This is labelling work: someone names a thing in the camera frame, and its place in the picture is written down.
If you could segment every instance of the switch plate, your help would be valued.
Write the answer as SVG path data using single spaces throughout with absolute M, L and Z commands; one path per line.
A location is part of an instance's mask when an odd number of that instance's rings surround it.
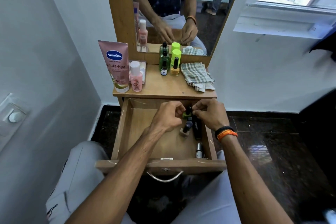
M 0 151 L 21 126 L 29 111 L 30 109 L 27 104 L 15 97 L 12 93 L 0 104 Z M 24 118 L 20 122 L 10 122 L 8 118 L 13 112 L 23 113 Z

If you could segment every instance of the hand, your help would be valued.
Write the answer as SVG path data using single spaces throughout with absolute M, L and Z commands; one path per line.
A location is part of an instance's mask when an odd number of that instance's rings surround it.
M 192 19 L 187 19 L 182 28 L 181 44 L 188 44 L 193 41 L 198 33 L 195 22 Z
M 171 27 L 164 20 L 158 18 L 155 22 L 153 22 L 153 26 L 155 27 L 155 30 L 158 32 L 163 42 L 171 44 L 175 41 Z
M 181 118 L 185 110 L 180 101 L 162 103 L 150 126 L 163 129 L 164 132 L 172 131 L 175 127 L 182 124 Z
M 230 126 L 224 104 L 216 99 L 202 99 L 192 107 L 192 114 L 200 118 L 204 124 L 216 131 L 223 126 Z

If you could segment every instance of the mirror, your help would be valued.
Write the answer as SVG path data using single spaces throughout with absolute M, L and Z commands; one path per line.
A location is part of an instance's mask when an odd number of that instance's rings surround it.
M 182 54 L 210 56 L 232 0 L 133 0 L 138 52 L 178 42 Z

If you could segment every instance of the wooden mirror frame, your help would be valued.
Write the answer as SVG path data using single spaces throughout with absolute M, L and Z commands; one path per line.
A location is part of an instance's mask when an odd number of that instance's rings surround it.
M 128 44 L 128 58 L 130 60 L 145 60 L 147 64 L 159 64 L 159 53 L 157 52 L 138 52 L 135 40 L 135 27 L 134 27 L 134 9 L 133 0 L 108 0 L 110 3 L 111 14 L 117 35 L 117 41 Z M 210 56 L 195 56 L 195 55 L 182 55 L 181 63 L 202 62 L 208 67 L 219 37 L 221 36 L 224 24 L 228 16 L 226 16 L 222 25 L 221 31 L 217 36 L 215 46 L 212 49 Z

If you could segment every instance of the shoe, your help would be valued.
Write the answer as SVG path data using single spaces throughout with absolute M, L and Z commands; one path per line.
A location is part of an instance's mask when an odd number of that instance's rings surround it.
M 216 12 L 213 12 L 212 9 L 205 10 L 208 14 L 216 15 Z

